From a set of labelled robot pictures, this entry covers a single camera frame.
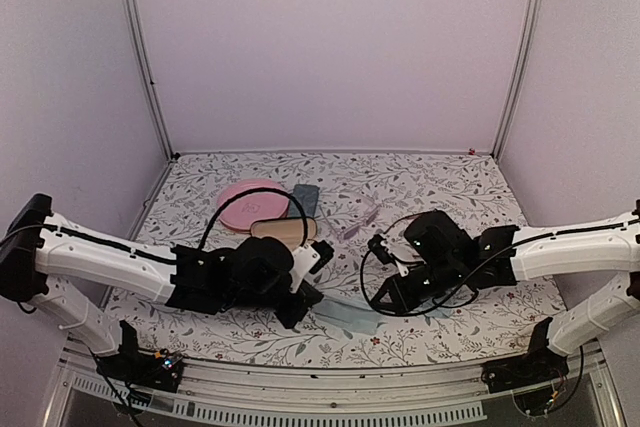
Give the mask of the pink round plate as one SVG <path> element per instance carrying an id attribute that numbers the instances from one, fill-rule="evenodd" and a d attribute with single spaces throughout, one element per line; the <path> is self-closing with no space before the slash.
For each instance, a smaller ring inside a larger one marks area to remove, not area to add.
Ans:
<path id="1" fill-rule="evenodd" d="M 221 207 L 227 200 L 255 188 L 273 188 L 284 190 L 284 187 L 269 179 L 246 179 L 225 187 L 217 198 L 217 206 Z M 289 199 L 280 194 L 261 192 L 247 195 L 234 201 L 219 216 L 218 220 L 227 228 L 236 232 L 249 232 L 256 221 L 283 217 L 289 207 Z"/>

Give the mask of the pink clear sunglasses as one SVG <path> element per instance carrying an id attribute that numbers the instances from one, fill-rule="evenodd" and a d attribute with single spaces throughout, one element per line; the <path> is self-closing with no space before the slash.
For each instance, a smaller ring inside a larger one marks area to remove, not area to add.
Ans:
<path id="1" fill-rule="evenodd" d="M 362 193 L 342 191 L 324 194 L 318 209 L 334 237 L 346 242 L 374 222 L 380 205 Z"/>

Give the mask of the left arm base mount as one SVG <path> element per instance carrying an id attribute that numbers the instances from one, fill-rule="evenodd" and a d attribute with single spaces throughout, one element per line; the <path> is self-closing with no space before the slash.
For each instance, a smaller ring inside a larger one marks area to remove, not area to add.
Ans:
<path id="1" fill-rule="evenodd" d="M 184 370 L 183 355 L 167 349 L 145 353 L 139 348 L 136 329 L 124 320 L 119 326 L 121 342 L 116 353 L 97 356 L 96 370 L 127 385 L 176 393 Z"/>

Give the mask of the grey marbled glasses case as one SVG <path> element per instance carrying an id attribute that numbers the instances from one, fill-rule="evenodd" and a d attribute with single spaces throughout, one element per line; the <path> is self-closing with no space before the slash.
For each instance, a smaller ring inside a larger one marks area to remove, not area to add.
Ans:
<path id="1" fill-rule="evenodd" d="M 292 191 L 293 197 L 303 208 L 304 214 L 308 218 L 316 216 L 316 210 L 320 195 L 320 188 L 311 184 L 296 184 Z"/>

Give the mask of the aluminium frame post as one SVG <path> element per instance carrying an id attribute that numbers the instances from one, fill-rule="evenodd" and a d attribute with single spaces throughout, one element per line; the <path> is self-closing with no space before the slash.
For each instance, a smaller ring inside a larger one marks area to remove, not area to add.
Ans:
<path id="1" fill-rule="evenodd" d="M 137 0 L 122 0 L 125 17 L 131 37 L 134 57 L 141 78 L 144 96 L 151 116 L 151 123 L 158 139 L 163 156 L 172 161 L 175 152 L 170 140 L 169 131 L 162 113 L 156 82 L 151 68 L 148 51 L 145 45 L 143 26 Z"/>
<path id="2" fill-rule="evenodd" d="M 506 99 L 493 142 L 491 156 L 497 164 L 503 157 L 516 114 L 520 94 L 535 37 L 542 0 L 526 0 L 523 25 L 516 52 L 515 64 L 508 84 Z"/>

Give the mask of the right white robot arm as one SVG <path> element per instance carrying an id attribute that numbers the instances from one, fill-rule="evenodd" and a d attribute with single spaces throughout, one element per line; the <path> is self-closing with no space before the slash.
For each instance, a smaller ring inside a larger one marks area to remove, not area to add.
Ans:
<path id="1" fill-rule="evenodd" d="M 376 312 L 425 315 L 447 305 L 466 287 L 473 293 L 559 274 L 612 271 L 614 277 L 572 309 L 539 322 L 517 362 L 517 374 L 537 383 L 586 341 L 639 312 L 639 212 L 573 226 L 489 228 L 471 237 L 447 213 L 408 217 L 404 239 L 419 256 L 401 259 L 377 234 L 367 251 L 397 267 L 374 296 Z"/>

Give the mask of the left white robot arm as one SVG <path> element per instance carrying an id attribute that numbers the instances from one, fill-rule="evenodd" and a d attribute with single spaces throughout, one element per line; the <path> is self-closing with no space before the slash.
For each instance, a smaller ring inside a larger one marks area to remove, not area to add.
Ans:
<path id="1" fill-rule="evenodd" d="M 149 246 L 84 228 L 34 195 L 1 241 L 1 295 L 56 318 L 62 330 L 94 354 L 108 357 L 128 381 L 148 373 L 135 346 L 136 333 L 103 313 L 69 278 L 124 289 L 170 308 L 216 315 L 235 306 L 274 311 L 293 328 L 323 296 L 306 276 L 320 271 L 334 250 L 304 238 L 289 249 L 273 238 L 249 237 L 232 248 Z"/>

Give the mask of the left aluminium frame post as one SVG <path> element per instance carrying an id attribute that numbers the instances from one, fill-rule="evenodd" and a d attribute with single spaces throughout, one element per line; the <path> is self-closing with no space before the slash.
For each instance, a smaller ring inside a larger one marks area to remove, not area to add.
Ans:
<path id="1" fill-rule="evenodd" d="M 137 0 L 122 0 L 125 17 L 131 37 L 134 57 L 141 78 L 144 96 L 151 116 L 151 123 L 158 139 L 163 156 L 172 161 L 175 152 L 170 140 L 169 131 L 162 113 L 156 82 L 151 68 L 148 51 L 145 45 L 143 26 Z"/>

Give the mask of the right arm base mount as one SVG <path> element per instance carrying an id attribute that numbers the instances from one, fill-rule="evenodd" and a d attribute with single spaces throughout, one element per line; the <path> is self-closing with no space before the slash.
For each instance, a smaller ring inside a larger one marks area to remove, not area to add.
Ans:
<path id="1" fill-rule="evenodd" d="M 482 365 L 481 381 L 490 393 L 527 387 L 569 373 L 566 354 L 556 354 L 547 338 L 552 318 L 535 325 L 524 354 L 492 360 Z"/>

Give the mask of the right aluminium frame post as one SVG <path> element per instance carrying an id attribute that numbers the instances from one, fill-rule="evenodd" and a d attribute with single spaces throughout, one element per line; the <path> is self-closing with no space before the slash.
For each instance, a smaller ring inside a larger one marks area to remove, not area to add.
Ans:
<path id="1" fill-rule="evenodd" d="M 526 0 L 523 25 L 516 52 L 515 64 L 508 84 L 506 99 L 493 142 L 491 156 L 497 164 L 503 157 L 516 114 L 520 94 L 535 37 L 542 0 Z"/>

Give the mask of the black beige glasses case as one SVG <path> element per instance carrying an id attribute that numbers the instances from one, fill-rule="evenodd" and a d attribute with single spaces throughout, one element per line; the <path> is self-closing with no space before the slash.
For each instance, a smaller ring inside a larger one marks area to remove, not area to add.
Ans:
<path id="1" fill-rule="evenodd" d="M 303 222 L 301 218 L 280 218 L 256 221 L 250 228 L 251 239 L 272 238 L 282 243 L 289 251 L 314 241 L 318 228 L 313 218 Z"/>

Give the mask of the light blue cleaning cloth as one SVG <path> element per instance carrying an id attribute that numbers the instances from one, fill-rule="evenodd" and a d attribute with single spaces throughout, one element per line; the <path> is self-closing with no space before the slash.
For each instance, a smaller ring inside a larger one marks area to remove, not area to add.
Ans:
<path id="1" fill-rule="evenodd" d="M 386 324 L 381 314 L 358 299 L 325 296 L 312 311 L 322 321 L 351 333 L 373 335 Z"/>

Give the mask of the front aluminium rail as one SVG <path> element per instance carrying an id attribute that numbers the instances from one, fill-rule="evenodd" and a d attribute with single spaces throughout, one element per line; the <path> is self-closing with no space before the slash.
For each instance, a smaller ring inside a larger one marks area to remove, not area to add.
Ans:
<path id="1" fill-rule="evenodd" d="M 176 392 L 103 379 L 68 341 L 47 426 L 624 426 L 603 352 L 589 342 L 563 380 L 493 392 L 482 361 L 318 369 L 186 359 Z"/>

